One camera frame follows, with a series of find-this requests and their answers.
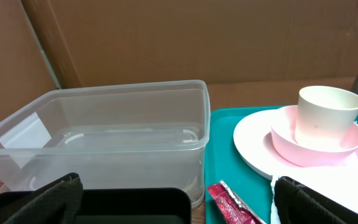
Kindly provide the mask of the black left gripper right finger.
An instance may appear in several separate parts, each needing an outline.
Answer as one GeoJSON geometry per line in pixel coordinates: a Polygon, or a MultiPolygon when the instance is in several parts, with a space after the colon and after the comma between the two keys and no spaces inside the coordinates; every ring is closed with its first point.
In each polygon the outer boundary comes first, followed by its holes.
{"type": "Polygon", "coordinates": [[[358,224],[356,212],[290,177],[273,183],[273,204],[281,224],[358,224]]]}

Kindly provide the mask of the red snack wrapper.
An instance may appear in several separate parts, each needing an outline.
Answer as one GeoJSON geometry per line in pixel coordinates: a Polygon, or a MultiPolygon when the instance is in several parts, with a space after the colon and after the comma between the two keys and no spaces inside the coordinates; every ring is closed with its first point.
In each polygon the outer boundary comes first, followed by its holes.
{"type": "Polygon", "coordinates": [[[224,180],[207,187],[227,224],[266,224],[224,180]]]}

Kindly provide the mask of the white napkin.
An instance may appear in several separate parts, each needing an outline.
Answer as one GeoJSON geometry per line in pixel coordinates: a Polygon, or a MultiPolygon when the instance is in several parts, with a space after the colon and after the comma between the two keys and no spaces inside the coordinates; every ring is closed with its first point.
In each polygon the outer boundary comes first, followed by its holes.
{"type": "Polygon", "coordinates": [[[280,177],[290,177],[302,185],[358,214],[358,171],[340,167],[287,169],[270,176],[271,187],[280,177]]]}

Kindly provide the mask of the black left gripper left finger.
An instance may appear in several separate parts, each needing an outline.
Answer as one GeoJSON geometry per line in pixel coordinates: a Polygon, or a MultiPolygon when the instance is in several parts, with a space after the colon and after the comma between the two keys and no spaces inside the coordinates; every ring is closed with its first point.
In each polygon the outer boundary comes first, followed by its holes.
{"type": "Polygon", "coordinates": [[[0,224],[74,223],[83,184],[72,172],[35,190],[0,194],[0,224]]]}

